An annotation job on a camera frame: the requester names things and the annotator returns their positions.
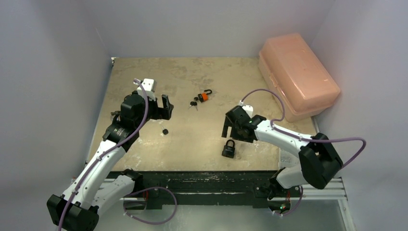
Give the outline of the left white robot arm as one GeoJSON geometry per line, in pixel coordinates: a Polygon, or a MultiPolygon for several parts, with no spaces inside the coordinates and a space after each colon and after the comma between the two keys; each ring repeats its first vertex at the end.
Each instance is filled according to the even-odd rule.
{"type": "Polygon", "coordinates": [[[163,107],[157,99],[134,91],[124,98],[119,111],[112,112],[113,120],[106,129],[97,152],[74,182],[60,195],[47,201],[51,219],[58,230],[92,231],[100,215],[115,201],[125,196],[148,198],[149,188],[143,185],[142,174],[126,169],[101,189],[116,163],[139,137],[139,130],[150,120],[171,118],[174,106],[162,95],[163,107]]]}

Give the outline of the single black head key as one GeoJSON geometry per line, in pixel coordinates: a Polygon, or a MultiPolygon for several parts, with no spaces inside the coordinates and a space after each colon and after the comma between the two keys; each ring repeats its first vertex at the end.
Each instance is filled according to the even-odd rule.
{"type": "Polygon", "coordinates": [[[161,129],[162,129],[162,134],[163,135],[168,135],[169,134],[168,129],[166,127],[164,127],[162,124],[160,124],[160,126],[161,126],[161,129]]]}

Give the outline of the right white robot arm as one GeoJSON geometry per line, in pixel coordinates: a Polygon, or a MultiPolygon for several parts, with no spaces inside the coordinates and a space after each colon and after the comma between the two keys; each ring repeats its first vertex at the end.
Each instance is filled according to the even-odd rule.
{"type": "Polygon", "coordinates": [[[225,114],[222,137],[252,143],[262,141],[289,152],[298,164],[280,169],[270,179],[270,189],[281,196],[293,186],[310,184],[316,189],[326,185],[344,166],[337,151],[323,133],[307,135],[272,124],[263,116],[249,116],[242,106],[225,114]]]}

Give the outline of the black head key pair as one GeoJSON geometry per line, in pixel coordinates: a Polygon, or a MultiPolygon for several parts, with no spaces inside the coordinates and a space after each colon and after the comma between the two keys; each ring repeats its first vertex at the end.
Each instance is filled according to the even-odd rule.
{"type": "Polygon", "coordinates": [[[198,101],[199,101],[199,98],[194,97],[193,100],[190,102],[188,109],[194,107],[196,109],[196,111],[198,111],[198,101]]]}

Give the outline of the orange black padlock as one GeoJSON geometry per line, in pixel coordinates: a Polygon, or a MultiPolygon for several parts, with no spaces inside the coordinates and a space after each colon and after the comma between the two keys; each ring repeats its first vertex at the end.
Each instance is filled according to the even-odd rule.
{"type": "Polygon", "coordinates": [[[213,92],[212,90],[207,89],[207,90],[204,90],[202,93],[197,94],[198,101],[200,101],[201,103],[207,101],[207,100],[208,100],[208,96],[209,96],[210,94],[212,94],[212,92],[213,92]]]}

